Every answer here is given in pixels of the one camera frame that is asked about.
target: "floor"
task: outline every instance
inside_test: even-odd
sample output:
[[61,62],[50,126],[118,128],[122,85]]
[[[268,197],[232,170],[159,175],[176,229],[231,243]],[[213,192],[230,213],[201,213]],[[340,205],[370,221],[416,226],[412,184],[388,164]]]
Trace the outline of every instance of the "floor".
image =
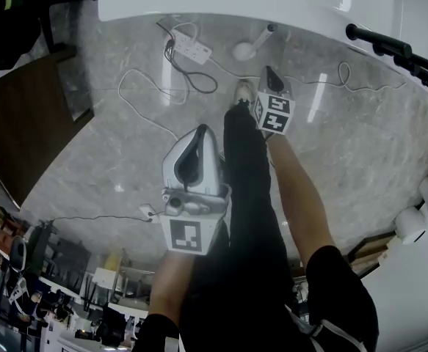
[[[95,118],[48,168],[25,201],[22,215],[33,221],[108,214],[140,217],[138,207],[145,203],[163,210],[162,160],[174,140],[142,121],[117,96],[119,80],[133,67],[161,87],[182,90],[182,78],[163,61],[164,33],[155,25],[161,17],[102,23],[91,1],[53,7],[51,16],[57,41],[78,47],[78,56],[61,67],[69,104],[78,113],[91,103]],[[171,18],[163,22],[174,24]],[[397,87],[407,81],[340,43],[293,28],[280,28],[256,58],[238,63],[231,56],[234,44],[257,37],[265,23],[212,15],[199,22],[200,41],[214,49],[214,59],[237,74],[259,75],[263,66],[272,65],[302,81],[321,76],[338,84],[338,64],[346,61],[352,68],[351,88]],[[20,63],[44,51],[40,40]],[[180,62],[213,75],[219,82],[217,92],[191,92],[186,104],[177,106],[132,73],[122,93],[142,114],[178,136],[208,124],[222,147],[223,115],[236,80],[213,64]],[[207,81],[198,82],[210,87]],[[428,173],[428,94],[411,81],[397,91],[381,92],[326,86],[317,103],[317,85],[291,85],[297,107],[287,137],[322,196],[338,246],[346,251],[366,236],[391,230],[397,213],[418,202],[417,185]],[[296,257],[275,181],[271,196],[287,251]],[[99,219],[56,221],[56,226],[62,235],[82,240],[98,253],[124,248],[134,260],[154,263],[166,249],[157,224]]]

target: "power strip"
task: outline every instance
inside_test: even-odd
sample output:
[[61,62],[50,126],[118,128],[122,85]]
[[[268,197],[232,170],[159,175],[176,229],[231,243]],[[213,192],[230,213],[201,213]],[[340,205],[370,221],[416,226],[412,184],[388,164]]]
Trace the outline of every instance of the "power strip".
[[171,33],[175,37],[175,51],[191,59],[192,61],[204,65],[212,55],[212,50],[205,47],[199,42],[192,43],[192,38],[179,32],[172,30]]

